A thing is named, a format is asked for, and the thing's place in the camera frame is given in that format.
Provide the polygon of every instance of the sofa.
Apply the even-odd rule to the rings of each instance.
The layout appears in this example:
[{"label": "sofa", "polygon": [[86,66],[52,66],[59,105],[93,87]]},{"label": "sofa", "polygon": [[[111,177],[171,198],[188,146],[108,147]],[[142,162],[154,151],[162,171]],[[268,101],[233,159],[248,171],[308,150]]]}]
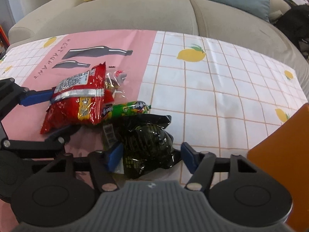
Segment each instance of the sofa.
[{"label": "sofa", "polygon": [[[289,9],[283,0],[270,0],[270,16]],[[209,0],[52,0],[10,29],[10,47],[56,35],[108,29],[179,32],[252,49],[295,69],[309,99],[309,65],[282,32],[247,12]]]}]

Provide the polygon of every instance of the green snack package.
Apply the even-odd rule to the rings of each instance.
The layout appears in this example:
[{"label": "green snack package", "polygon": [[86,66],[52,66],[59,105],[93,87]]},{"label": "green snack package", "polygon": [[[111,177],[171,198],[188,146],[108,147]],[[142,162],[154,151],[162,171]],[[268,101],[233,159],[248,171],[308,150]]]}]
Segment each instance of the green snack package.
[{"label": "green snack package", "polygon": [[110,120],[121,116],[131,116],[148,113],[151,106],[143,101],[132,101],[126,104],[107,106],[102,109],[102,121]]}]

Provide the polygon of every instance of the red snack package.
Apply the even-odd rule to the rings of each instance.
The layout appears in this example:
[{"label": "red snack package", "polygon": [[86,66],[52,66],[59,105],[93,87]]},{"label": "red snack package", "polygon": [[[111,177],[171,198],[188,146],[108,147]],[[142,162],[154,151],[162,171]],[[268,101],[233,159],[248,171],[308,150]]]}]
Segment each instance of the red snack package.
[{"label": "red snack package", "polygon": [[61,81],[50,100],[41,134],[69,124],[98,124],[104,99],[113,101],[111,92],[104,88],[106,65]]}]

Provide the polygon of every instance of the black bottle illustration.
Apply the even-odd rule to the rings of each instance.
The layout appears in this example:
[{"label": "black bottle illustration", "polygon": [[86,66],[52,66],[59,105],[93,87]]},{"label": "black bottle illustration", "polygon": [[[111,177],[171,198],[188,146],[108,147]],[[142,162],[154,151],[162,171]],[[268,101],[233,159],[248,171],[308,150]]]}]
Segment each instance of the black bottle illustration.
[{"label": "black bottle illustration", "polygon": [[132,55],[133,51],[126,51],[122,49],[112,49],[107,46],[95,46],[84,49],[71,49],[69,50],[62,59],[73,58],[76,56],[87,56],[87,57],[99,57],[105,55]]},{"label": "black bottle illustration", "polygon": [[55,66],[52,67],[52,69],[54,69],[54,68],[71,69],[71,68],[75,68],[75,67],[89,68],[89,66],[90,66],[90,64],[83,64],[83,63],[79,63],[75,60],[68,60],[68,61],[63,61],[63,62],[57,63]]}]

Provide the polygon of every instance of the black plastic wrapper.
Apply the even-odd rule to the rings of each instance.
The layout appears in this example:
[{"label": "black plastic wrapper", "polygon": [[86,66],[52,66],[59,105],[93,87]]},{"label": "black plastic wrapper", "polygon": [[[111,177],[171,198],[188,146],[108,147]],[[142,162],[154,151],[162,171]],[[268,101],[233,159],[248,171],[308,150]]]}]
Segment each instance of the black plastic wrapper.
[{"label": "black plastic wrapper", "polygon": [[136,179],[157,168],[168,169],[177,164],[180,151],[173,148],[173,136],[164,129],[171,116],[139,114],[113,121],[116,138],[123,143],[125,175]]}]

